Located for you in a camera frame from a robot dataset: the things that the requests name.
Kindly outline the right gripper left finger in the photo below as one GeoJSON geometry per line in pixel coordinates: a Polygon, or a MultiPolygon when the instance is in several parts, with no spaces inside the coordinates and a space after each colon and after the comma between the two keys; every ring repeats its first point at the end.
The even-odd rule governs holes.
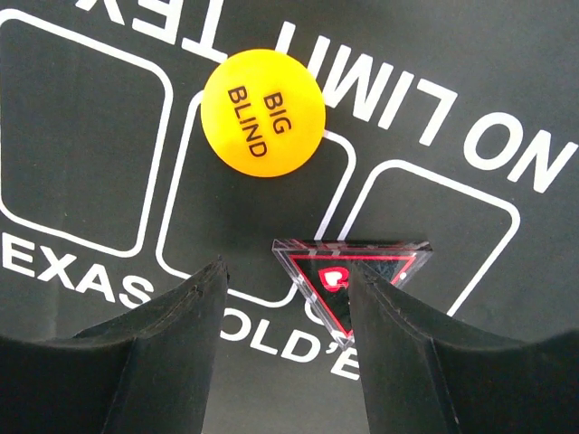
{"type": "Polygon", "coordinates": [[[165,294],[71,338],[3,338],[1,430],[200,432],[228,283],[217,259],[165,294]]]}

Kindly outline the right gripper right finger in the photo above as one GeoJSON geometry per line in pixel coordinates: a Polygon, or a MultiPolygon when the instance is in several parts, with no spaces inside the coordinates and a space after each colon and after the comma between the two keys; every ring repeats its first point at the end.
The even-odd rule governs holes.
{"type": "Polygon", "coordinates": [[[374,433],[575,433],[578,334],[525,343],[444,315],[363,264],[350,312],[374,433]]]}

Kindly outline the yellow big blind button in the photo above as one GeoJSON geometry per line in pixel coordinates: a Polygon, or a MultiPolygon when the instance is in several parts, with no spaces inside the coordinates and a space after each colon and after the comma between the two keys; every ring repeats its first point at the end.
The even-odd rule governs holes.
{"type": "Polygon", "coordinates": [[[287,175],[316,153],[326,106],[313,75],[288,54],[239,52],[204,85],[201,121],[217,156],[249,176],[287,175]]]}

